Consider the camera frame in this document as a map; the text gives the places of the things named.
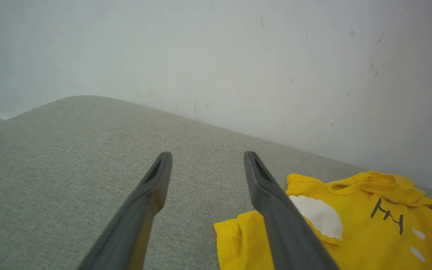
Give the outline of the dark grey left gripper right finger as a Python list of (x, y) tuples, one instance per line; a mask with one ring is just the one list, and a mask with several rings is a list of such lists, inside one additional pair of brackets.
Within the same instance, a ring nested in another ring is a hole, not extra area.
[(275, 270), (340, 270), (260, 157), (244, 154), (253, 207), (263, 216)]

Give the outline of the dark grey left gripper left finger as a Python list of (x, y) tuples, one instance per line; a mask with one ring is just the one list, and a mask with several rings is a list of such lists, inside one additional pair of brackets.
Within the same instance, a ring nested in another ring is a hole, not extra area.
[(77, 270), (143, 270), (154, 217), (166, 203), (172, 167), (172, 154), (159, 154)]

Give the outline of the yellow printed garment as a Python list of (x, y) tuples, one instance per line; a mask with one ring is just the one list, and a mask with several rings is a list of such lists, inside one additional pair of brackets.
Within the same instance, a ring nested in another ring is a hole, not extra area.
[(221, 270), (432, 270), (432, 199), (410, 179), (367, 171), (322, 182), (290, 174), (302, 227), (266, 227), (257, 211), (214, 224)]

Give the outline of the grey fabric sofa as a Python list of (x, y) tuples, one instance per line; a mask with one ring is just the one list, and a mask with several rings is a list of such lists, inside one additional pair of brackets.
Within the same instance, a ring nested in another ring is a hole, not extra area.
[(0, 122), (0, 270), (77, 270), (161, 152), (173, 167), (145, 270), (219, 270), (214, 223), (253, 209), (244, 153), (282, 187), (363, 168), (98, 96), (50, 102)]

